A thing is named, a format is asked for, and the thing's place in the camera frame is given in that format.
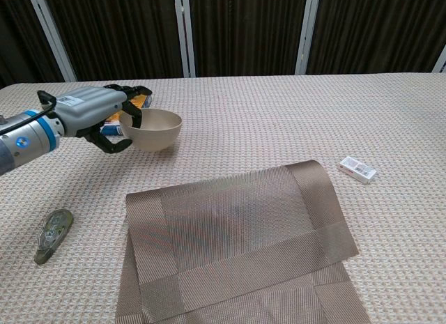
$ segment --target white eraser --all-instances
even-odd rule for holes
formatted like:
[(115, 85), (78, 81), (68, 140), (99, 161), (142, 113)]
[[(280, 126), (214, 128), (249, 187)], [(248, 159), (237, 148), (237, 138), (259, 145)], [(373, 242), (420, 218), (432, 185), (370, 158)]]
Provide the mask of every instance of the white eraser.
[(376, 175), (376, 170), (373, 167), (367, 166), (349, 156), (345, 157), (345, 159), (337, 165), (337, 168), (364, 184), (370, 183)]

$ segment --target table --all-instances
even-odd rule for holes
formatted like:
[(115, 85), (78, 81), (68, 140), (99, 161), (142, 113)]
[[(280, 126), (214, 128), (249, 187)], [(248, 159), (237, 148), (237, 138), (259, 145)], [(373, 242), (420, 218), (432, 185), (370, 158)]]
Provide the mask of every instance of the table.
[[(5, 117), (112, 82), (18, 84)], [(218, 77), (120, 81), (153, 90), (183, 117), (175, 146), (107, 155), (65, 138), (0, 177), (0, 323), (113, 323), (123, 263), (125, 195), (303, 160), (328, 171), (360, 255), (346, 262), (372, 323), (446, 323), (446, 75)], [(377, 168), (363, 185), (336, 170), (346, 155)], [(33, 262), (47, 213), (74, 224)]]

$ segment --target bowl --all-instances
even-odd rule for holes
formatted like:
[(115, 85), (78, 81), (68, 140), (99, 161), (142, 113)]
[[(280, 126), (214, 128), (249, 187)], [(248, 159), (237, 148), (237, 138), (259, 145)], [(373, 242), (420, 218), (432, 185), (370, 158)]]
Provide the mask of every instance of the bowl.
[(143, 108), (141, 109), (141, 127), (132, 127), (132, 117), (127, 113), (119, 116), (119, 124), (124, 137), (133, 141), (138, 149), (155, 152), (168, 148), (180, 133), (181, 117), (171, 111)]

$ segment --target gray robot arm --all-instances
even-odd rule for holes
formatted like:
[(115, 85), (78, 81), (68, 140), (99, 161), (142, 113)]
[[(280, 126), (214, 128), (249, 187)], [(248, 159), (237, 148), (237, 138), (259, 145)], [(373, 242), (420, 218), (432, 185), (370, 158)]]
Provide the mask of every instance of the gray robot arm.
[(150, 95), (146, 87), (108, 85), (82, 87), (54, 97), (38, 92), (43, 111), (27, 110), (0, 116), (0, 175), (59, 147), (60, 137), (85, 137), (106, 153), (126, 149), (132, 141), (110, 142), (100, 128), (119, 110), (129, 113), (133, 126), (141, 126), (141, 110), (131, 103), (136, 95)]

